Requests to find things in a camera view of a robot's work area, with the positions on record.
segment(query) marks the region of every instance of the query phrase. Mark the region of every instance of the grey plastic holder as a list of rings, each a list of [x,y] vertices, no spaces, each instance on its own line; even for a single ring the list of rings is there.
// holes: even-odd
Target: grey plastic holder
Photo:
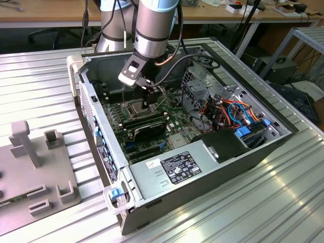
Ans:
[[[50,130],[29,139],[29,126],[24,120],[12,123],[12,131],[12,145],[0,147],[0,235],[71,207],[81,199],[61,133]]]
[[[51,209],[51,203],[48,199],[45,199],[43,201],[39,201],[35,204],[32,204],[28,206],[29,208],[29,213],[33,216],[36,216],[38,214],[44,213],[47,210]]]
[[[40,185],[40,186],[37,186],[37,187],[27,190],[27,193],[28,193],[27,197],[29,199],[34,199],[36,197],[43,196],[43,195],[49,193],[49,190],[46,187],[46,185],[43,184],[43,185]]]
[[[56,185],[57,197],[62,204],[66,204],[75,199],[75,193],[71,181],[69,183],[69,191],[62,194],[62,190]]]

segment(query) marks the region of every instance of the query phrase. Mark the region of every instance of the blue drive bracket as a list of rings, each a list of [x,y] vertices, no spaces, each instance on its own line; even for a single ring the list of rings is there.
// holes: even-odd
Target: blue drive bracket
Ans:
[[[264,119],[263,123],[264,123],[264,125],[266,125],[268,127],[268,126],[270,126],[271,121],[269,121],[268,119]]]
[[[246,134],[249,134],[251,131],[247,128],[247,127],[241,127],[241,128],[238,128],[236,129],[236,134],[239,136],[239,137],[242,137]]]
[[[120,197],[124,194],[124,191],[121,187],[112,189],[111,191],[109,191],[109,196],[111,198],[111,200],[116,199],[117,197]]]

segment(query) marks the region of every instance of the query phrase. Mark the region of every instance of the metal shelf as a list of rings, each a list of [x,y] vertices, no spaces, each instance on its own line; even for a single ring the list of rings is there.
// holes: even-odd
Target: metal shelf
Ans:
[[[277,60],[278,56],[283,52],[286,46],[289,44],[293,37],[297,37],[300,41],[295,45],[288,57],[292,58],[293,53],[295,53],[301,44],[304,42],[312,48],[316,49],[320,53],[324,54],[324,28],[320,27],[305,27],[305,28],[292,28],[285,39],[282,41],[278,49],[273,54],[269,63],[265,66],[263,71],[260,73],[260,77],[264,78],[269,73],[273,64]],[[321,65],[313,74],[312,77],[316,76],[324,66]]]

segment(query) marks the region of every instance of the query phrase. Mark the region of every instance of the floor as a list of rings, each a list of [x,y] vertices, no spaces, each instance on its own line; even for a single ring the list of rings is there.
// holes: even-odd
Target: floor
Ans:
[[[208,25],[203,25],[199,32],[199,37],[215,36],[218,40],[222,42],[225,46],[229,47],[232,37],[235,33],[235,25],[226,25],[227,31],[225,34],[222,33],[223,28],[220,26],[210,26],[209,32]],[[36,52],[36,51],[46,51],[51,50],[54,43],[56,32],[42,34],[34,37],[34,43],[28,42],[28,34],[40,29],[0,29],[0,54],[7,53],[20,53],[20,52]],[[82,29],[72,30],[77,35],[81,36]],[[80,47],[80,40],[75,39],[69,35],[62,37],[57,45],[57,49],[67,49],[67,48],[78,48]],[[248,47],[247,54],[252,56],[267,56],[258,47]]]

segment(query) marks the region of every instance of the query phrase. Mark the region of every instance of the motherboard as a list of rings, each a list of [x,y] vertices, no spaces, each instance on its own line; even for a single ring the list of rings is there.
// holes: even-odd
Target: motherboard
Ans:
[[[142,99],[102,107],[130,164],[184,146],[203,133],[179,102],[178,90],[166,92],[155,104],[142,109]]]

